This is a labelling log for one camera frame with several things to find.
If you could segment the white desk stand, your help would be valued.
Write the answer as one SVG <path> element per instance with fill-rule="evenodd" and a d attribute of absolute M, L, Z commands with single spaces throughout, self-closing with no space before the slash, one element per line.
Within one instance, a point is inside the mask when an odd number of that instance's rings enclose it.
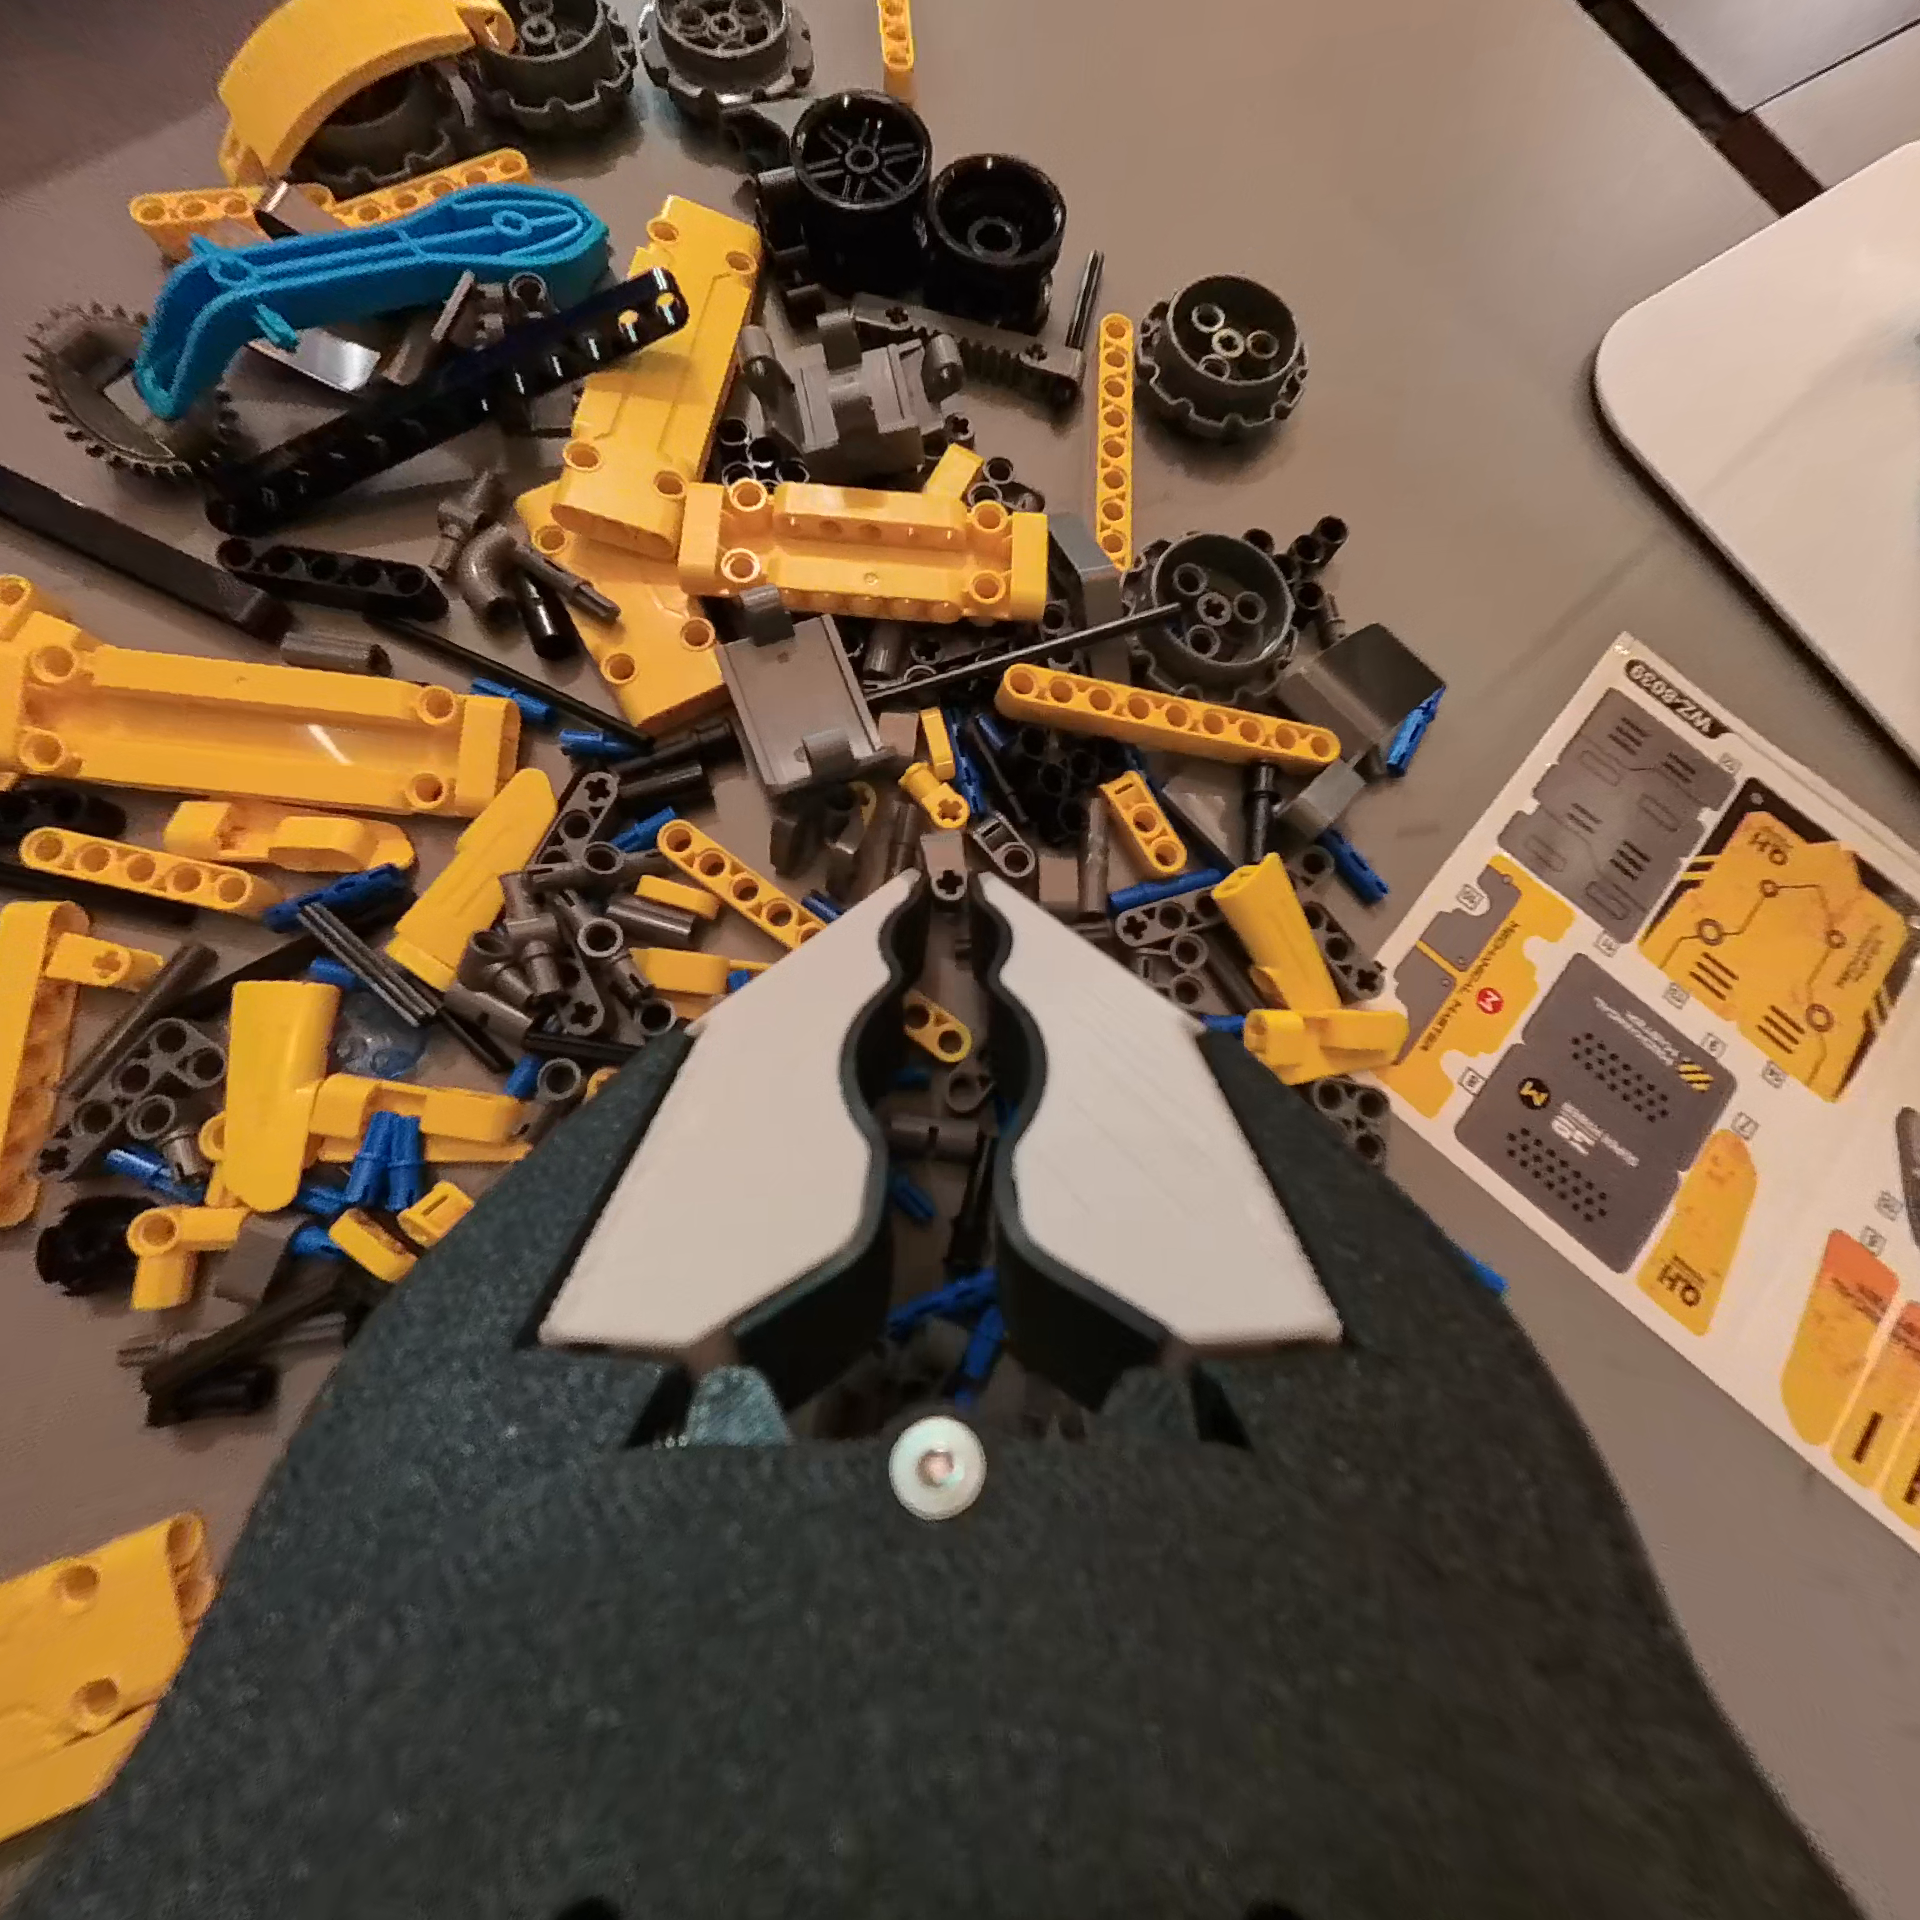
<path fill-rule="evenodd" d="M 1599 418 L 1920 756 L 1920 148 L 1625 312 Z"/>

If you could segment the yellow curved fender part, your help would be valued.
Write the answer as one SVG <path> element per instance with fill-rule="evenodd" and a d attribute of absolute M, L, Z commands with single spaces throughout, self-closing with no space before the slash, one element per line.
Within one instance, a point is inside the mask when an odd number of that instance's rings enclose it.
<path fill-rule="evenodd" d="M 226 181 L 287 174 L 356 91 L 470 43 L 509 56 L 518 17 L 497 0 L 291 0 L 273 8 L 217 77 L 230 114 Z"/>

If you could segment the grey curved panel part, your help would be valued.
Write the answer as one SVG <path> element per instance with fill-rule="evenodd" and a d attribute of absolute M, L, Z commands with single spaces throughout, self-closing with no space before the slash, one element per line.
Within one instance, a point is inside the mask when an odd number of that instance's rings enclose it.
<path fill-rule="evenodd" d="M 1429 697 L 1446 678 L 1382 623 L 1300 656 L 1275 689 L 1287 718 L 1337 736 L 1345 766 L 1385 749 Z"/>

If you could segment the black wheel rim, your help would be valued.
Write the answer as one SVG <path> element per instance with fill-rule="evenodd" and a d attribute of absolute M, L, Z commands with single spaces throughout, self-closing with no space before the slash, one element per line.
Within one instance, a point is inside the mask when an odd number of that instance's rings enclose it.
<path fill-rule="evenodd" d="M 911 103 L 888 91 L 815 100 L 787 139 L 787 165 L 815 253 L 912 253 L 932 139 Z"/>
<path fill-rule="evenodd" d="M 1035 335 L 1063 244 L 1061 187 L 1021 154 L 965 154 L 922 198 L 922 304 L 944 317 Z"/>

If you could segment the dark grey wheel hub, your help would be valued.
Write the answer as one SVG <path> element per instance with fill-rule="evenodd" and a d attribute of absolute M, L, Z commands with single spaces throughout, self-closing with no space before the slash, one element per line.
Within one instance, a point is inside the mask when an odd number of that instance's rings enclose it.
<path fill-rule="evenodd" d="M 1202 441 L 1256 441 L 1310 384 L 1295 307 L 1256 278 L 1196 278 L 1136 320 L 1136 403 Z"/>
<path fill-rule="evenodd" d="M 1121 609 L 1160 609 L 1129 646 L 1136 683 L 1196 700 L 1267 700 L 1300 656 L 1300 591 L 1267 529 L 1153 542 Z"/>
<path fill-rule="evenodd" d="M 637 49 L 606 0 L 520 5 L 499 114 L 532 139 L 612 134 L 632 109 Z"/>
<path fill-rule="evenodd" d="M 730 109 L 785 103 L 813 85 L 813 30 L 787 0 L 650 0 L 637 56 L 669 109 L 716 128 Z"/>

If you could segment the dark grey half gear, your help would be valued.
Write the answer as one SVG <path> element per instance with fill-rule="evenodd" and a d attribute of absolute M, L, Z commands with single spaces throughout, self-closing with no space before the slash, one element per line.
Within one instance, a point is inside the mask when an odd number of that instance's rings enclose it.
<path fill-rule="evenodd" d="M 143 312 L 52 307 L 23 348 L 31 384 L 89 456 L 144 482 L 195 482 L 206 461 L 243 450 L 233 401 L 215 384 L 187 418 L 158 418 L 132 384 L 143 335 Z"/>

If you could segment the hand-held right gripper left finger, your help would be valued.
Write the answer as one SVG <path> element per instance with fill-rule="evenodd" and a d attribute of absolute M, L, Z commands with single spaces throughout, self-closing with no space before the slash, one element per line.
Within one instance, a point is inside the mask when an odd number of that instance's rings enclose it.
<path fill-rule="evenodd" d="M 875 1349 L 895 1287 L 875 1102 L 906 1061 L 922 950 L 929 885 L 895 874 L 690 1026 L 544 1349 L 741 1362 L 785 1406 Z"/>

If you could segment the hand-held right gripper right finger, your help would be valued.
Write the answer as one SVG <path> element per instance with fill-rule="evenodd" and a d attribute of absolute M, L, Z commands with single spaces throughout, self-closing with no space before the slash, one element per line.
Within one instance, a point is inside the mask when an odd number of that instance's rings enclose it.
<path fill-rule="evenodd" d="M 1132 1369 L 1340 1343 L 1340 1317 L 1265 1170 L 1216 1032 L 974 882 L 998 1142 L 998 1287 L 1012 1352 L 1073 1406 Z"/>

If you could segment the yellow grey sticker sheet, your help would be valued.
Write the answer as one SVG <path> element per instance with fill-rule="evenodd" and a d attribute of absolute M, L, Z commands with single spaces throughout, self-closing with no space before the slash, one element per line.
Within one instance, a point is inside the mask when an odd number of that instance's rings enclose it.
<path fill-rule="evenodd" d="M 1920 1526 L 1920 871 L 1617 636 L 1385 938 L 1408 1136 Z"/>

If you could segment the blue plastic separator tool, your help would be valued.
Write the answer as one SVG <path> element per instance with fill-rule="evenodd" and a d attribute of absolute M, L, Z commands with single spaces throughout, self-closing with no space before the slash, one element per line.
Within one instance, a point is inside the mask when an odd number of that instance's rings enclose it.
<path fill-rule="evenodd" d="M 606 250 L 606 226 L 582 198 L 541 187 L 466 187 L 374 228 L 257 250 L 188 237 L 158 296 L 132 384 L 158 418 L 180 418 L 251 339 L 296 350 L 313 326 L 440 307 L 460 278 L 536 271 L 553 304 L 582 304 Z"/>

